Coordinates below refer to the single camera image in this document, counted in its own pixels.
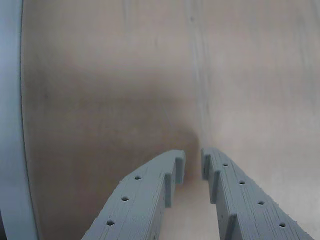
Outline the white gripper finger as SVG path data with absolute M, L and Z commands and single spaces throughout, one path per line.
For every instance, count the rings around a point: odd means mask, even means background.
M 201 174 L 222 240 L 310 240 L 256 182 L 219 149 L 201 150 Z
M 125 176 L 114 189 L 85 240 L 157 240 L 166 208 L 184 180 L 183 150 L 166 151 Z

